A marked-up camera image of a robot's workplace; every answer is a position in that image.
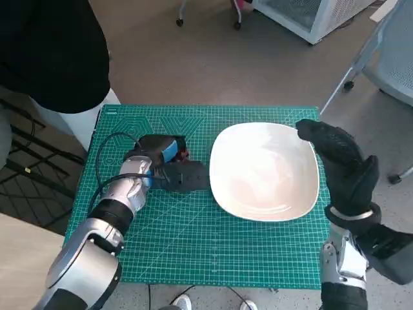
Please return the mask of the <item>right black gloved robot hand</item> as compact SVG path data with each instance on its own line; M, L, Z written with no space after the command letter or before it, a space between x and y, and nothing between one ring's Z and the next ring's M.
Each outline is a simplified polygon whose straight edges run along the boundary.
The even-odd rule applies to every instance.
M296 128L298 136L313 144L323 162L330 206L348 217L371 211L379 178L378 157L364 157L348 132L325 122L302 119Z

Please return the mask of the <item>left bare black robot hand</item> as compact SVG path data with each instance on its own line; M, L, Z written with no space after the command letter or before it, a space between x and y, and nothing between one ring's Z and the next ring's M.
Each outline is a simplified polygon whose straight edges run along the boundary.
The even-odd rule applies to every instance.
M134 156L146 156L155 166L189 158L185 136L147 134L142 136L132 150Z

